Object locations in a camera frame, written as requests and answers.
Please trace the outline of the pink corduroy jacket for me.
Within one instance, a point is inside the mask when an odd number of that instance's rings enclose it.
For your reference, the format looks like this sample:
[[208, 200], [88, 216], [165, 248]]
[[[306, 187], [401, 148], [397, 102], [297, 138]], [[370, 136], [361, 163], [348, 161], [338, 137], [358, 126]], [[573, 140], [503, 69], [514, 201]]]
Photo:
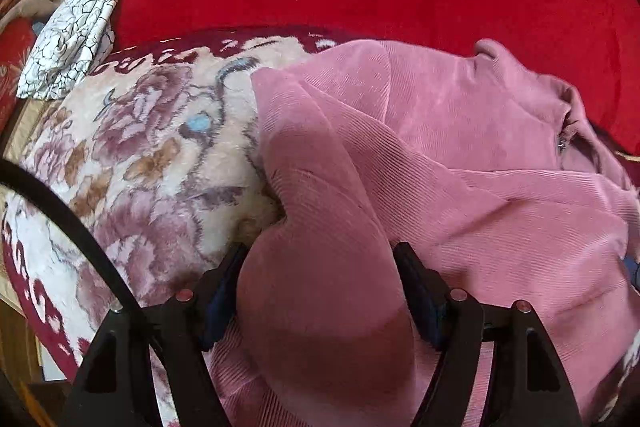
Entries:
[[567, 83], [499, 43], [471, 57], [360, 40], [252, 77], [284, 210], [243, 265], [212, 376], [235, 426], [405, 426], [436, 355], [392, 255], [483, 303], [529, 301], [583, 419], [639, 329], [639, 201]]

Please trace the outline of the floral plush blanket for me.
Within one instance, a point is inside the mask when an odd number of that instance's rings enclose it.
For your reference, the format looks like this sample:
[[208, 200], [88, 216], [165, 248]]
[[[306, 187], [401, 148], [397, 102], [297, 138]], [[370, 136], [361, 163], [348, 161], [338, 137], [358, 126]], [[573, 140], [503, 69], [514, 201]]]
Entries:
[[[20, 163], [50, 186], [140, 305], [218, 265], [277, 220], [257, 153], [250, 74], [347, 40], [305, 29], [197, 32], [107, 57], [49, 104]], [[3, 261], [29, 322], [73, 374], [114, 299], [70, 240], [2, 195]]]

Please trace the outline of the white crackle-pattern folded cloth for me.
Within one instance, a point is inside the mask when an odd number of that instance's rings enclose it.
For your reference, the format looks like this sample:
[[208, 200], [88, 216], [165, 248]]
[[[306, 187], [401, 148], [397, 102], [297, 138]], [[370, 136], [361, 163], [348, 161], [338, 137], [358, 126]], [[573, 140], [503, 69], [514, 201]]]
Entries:
[[64, 0], [40, 31], [17, 81], [17, 98], [62, 100], [114, 46], [119, 0]]

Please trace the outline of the red patterned bag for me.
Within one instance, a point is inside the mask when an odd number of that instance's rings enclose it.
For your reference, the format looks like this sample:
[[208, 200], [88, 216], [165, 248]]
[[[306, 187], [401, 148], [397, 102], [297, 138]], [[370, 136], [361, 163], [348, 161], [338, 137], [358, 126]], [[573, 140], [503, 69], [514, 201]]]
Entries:
[[17, 83], [27, 61], [36, 35], [32, 22], [18, 18], [6, 26], [0, 41], [0, 128], [6, 127], [14, 111]]

